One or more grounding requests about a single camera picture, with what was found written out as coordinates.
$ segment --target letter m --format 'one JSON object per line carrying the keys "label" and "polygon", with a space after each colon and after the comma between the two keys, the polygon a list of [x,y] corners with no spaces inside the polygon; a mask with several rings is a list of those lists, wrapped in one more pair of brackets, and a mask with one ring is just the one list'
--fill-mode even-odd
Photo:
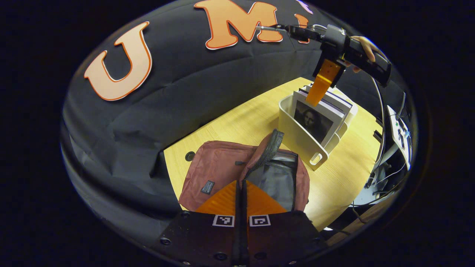
{"label": "letter m", "polygon": [[[249,12],[230,0],[206,0],[195,4],[196,8],[204,9],[208,16],[211,39],[206,42],[208,49],[220,49],[233,46],[238,38],[229,31],[229,25],[246,41],[252,41],[256,26],[272,26],[277,24],[277,8],[271,4],[255,2]],[[257,35],[262,42],[280,42],[282,35],[277,31],[264,30]]]}

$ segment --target orange letter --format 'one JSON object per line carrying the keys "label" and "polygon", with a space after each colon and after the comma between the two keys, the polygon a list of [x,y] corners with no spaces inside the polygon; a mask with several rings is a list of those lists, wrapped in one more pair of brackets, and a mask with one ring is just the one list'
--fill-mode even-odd
{"label": "orange letter", "polygon": [[[208,49],[220,49],[233,46],[238,38],[229,31],[229,24],[246,41],[252,41],[256,26],[272,26],[277,24],[277,8],[271,4],[255,2],[248,13],[230,0],[206,0],[195,4],[196,8],[206,11],[208,16],[211,39],[206,42]],[[262,42],[280,42],[282,35],[277,31],[260,31],[257,39]]]}
{"label": "orange letter", "polygon": [[[308,19],[302,15],[299,14],[294,14],[294,16],[298,19],[298,24],[300,25],[301,28],[306,28]],[[301,44],[308,44],[310,43],[310,39],[308,39],[306,42],[298,41]]]}
{"label": "orange letter", "polygon": [[142,30],[149,25],[144,22],[120,36],[114,45],[122,44],[130,61],[129,73],[120,80],[114,80],[105,68],[104,57],[107,50],[100,53],[84,72],[94,91],[104,100],[113,101],[126,97],[137,89],[147,78],[152,68],[152,57],[143,40]]}

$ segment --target backpack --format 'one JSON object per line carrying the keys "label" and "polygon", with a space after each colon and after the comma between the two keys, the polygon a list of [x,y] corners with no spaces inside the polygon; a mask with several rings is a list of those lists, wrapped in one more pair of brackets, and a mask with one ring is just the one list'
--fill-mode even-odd
{"label": "backpack", "polygon": [[232,142],[205,142],[192,158],[179,203],[189,211],[221,189],[238,183],[257,186],[283,209],[303,211],[308,203],[310,178],[300,157],[279,149],[283,132],[274,131],[259,146]]}

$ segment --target wooden table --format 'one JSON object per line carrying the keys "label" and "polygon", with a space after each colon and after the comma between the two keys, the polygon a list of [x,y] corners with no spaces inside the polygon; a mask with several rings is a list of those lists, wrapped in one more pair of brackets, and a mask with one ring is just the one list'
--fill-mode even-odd
{"label": "wooden table", "polygon": [[[297,78],[269,90],[167,148],[165,161],[177,198],[191,164],[185,160],[187,152],[197,151],[204,142],[213,140],[259,145],[278,126],[278,102],[310,82]],[[328,160],[316,171],[306,166],[310,195],[304,211],[318,231],[345,211],[368,180],[380,146],[373,137],[374,130],[381,132],[381,126],[373,115],[358,106],[358,113]],[[284,144],[280,148],[288,149]]]}

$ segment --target human hand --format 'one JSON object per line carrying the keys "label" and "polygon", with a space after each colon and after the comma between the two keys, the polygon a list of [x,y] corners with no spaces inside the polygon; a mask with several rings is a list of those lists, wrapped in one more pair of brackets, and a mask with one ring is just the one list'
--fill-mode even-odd
{"label": "human hand", "polygon": [[[376,52],[381,52],[379,48],[376,47],[368,38],[363,37],[363,36],[351,36],[351,38],[359,41],[361,43],[361,46],[363,47],[364,51],[366,52],[366,56],[369,58],[371,62],[376,62],[376,58],[374,57],[373,50]],[[348,61],[345,61],[345,65],[347,67],[351,66],[352,64]],[[353,71],[355,73],[358,73],[361,69],[358,68],[357,66],[353,67]]]}

